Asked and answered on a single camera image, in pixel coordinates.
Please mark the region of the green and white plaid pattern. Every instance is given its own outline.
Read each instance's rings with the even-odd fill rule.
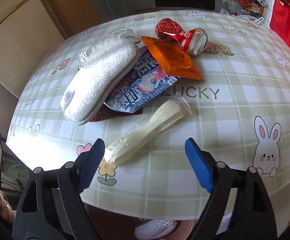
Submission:
[[[194,114],[157,135],[134,161],[115,170],[109,167],[107,174],[101,168],[82,193],[83,201],[135,217],[196,219],[209,195],[200,187],[184,154],[185,140],[193,137],[216,160],[245,170],[253,165],[258,144],[256,116],[262,117],[269,131],[275,123],[281,125],[280,166],[273,178],[262,177],[269,195],[277,192],[290,182],[290,49],[270,29],[242,19],[209,12],[202,12],[198,19],[189,16],[182,11],[160,11],[139,21],[134,20],[135,16],[125,17],[92,27],[60,44],[42,59],[24,88],[10,127],[16,127],[15,135],[9,133],[7,145],[31,169],[57,169],[76,159],[80,145],[102,138],[108,146],[135,124],[149,120],[179,91]],[[166,17],[184,30],[200,27],[208,33],[211,43],[194,58],[206,82],[179,80],[149,102],[143,115],[83,126],[69,123],[60,100],[77,72],[81,49],[121,26],[155,37],[155,25]],[[52,75],[67,58],[67,66]],[[288,67],[281,65],[279,58]]]

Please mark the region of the orange wrapper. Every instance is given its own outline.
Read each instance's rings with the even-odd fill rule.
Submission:
[[[205,81],[191,57],[177,45],[146,36],[142,41],[167,75]]]

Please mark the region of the pink heart print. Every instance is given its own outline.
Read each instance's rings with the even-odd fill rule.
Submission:
[[[85,147],[83,145],[80,145],[77,147],[76,153],[77,155],[80,155],[83,152],[88,152],[91,148],[92,148],[92,145],[90,143],[85,145]]]

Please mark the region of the blue package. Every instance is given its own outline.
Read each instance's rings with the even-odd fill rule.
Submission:
[[[112,110],[134,113],[172,86],[180,77],[168,76],[146,46],[132,70],[113,88],[105,100]]]

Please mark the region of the red can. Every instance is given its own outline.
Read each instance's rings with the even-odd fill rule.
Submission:
[[[176,41],[179,46],[189,55],[202,53],[208,43],[208,36],[205,30],[196,28],[188,32],[169,18],[161,20],[155,27],[158,38],[165,41]]]

